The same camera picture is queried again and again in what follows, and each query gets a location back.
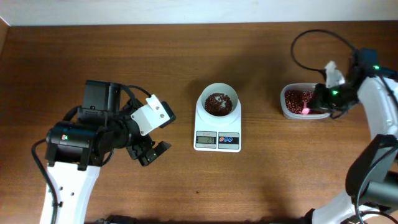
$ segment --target white wall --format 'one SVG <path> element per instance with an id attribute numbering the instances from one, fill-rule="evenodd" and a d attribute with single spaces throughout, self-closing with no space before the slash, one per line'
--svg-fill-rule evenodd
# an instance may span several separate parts
<path id="1" fill-rule="evenodd" d="M 0 0 L 11 26 L 398 20 L 398 0 Z"/>

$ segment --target clear plastic container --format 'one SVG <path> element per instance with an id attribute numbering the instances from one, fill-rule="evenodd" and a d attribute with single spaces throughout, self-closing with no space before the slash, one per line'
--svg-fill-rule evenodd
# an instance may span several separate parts
<path id="1" fill-rule="evenodd" d="M 282 105 L 282 111 L 287 119 L 323 119 L 328 118 L 330 113 L 323 114 L 295 114 L 290 112 L 286 107 L 285 92 L 288 90 L 300 90 L 300 91 L 314 91 L 316 83 L 296 83 L 285 86 L 280 93 L 280 103 Z"/>

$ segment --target robotic arm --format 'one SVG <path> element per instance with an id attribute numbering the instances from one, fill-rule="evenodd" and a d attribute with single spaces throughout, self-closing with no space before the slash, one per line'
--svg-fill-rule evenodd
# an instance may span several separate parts
<path id="1" fill-rule="evenodd" d="M 146 93 L 148 104 L 137 100 L 129 87 Z M 120 110 L 122 90 L 130 100 Z M 71 122 L 76 114 L 77 122 Z M 40 223 L 83 223 L 91 190 L 114 149 L 125 147 L 131 159 L 148 166 L 171 146 L 162 141 L 154 147 L 148 133 L 174 120 L 166 102 L 138 86 L 88 80 L 83 105 L 69 111 L 47 134 L 47 172 L 35 157 L 35 145 L 32 148 L 47 181 Z"/>
<path id="2" fill-rule="evenodd" d="M 303 34 L 308 32 L 325 32 L 348 43 L 327 30 L 309 30 Z M 291 48 L 292 57 L 299 66 L 308 69 L 293 55 L 295 41 Z M 308 107 L 330 113 L 332 119 L 337 119 L 362 103 L 373 140 L 350 167 L 346 190 L 328 205 L 309 211 L 301 223 L 363 224 L 363 220 L 377 215 L 398 223 L 389 216 L 398 209 L 398 173 L 389 171 L 396 162 L 398 151 L 398 74 L 378 65 L 375 50 L 357 50 L 348 45 L 353 53 L 346 78 L 336 70 L 334 62 L 324 70 L 310 69 L 320 72 L 326 85 L 315 86 L 314 97 Z"/>

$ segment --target plastic container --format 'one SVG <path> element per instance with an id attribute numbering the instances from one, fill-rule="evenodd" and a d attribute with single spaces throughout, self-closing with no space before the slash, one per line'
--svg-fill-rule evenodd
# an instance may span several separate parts
<path id="1" fill-rule="evenodd" d="M 295 114 L 290 112 L 286 107 L 285 92 L 289 90 L 300 90 L 300 91 L 314 91 L 316 83 L 295 83 L 285 86 L 280 93 L 280 103 L 282 105 L 282 111 L 287 119 L 323 119 L 328 118 L 330 113 L 323 114 Z"/>

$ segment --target scale control panel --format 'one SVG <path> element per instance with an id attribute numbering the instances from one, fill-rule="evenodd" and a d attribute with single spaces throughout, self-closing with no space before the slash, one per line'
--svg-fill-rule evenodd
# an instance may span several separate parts
<path id="1" fill-rule="evenodd" d="M 239 149 L 239 133 L 197 131 L 195 146 L 207 149 Z"/>

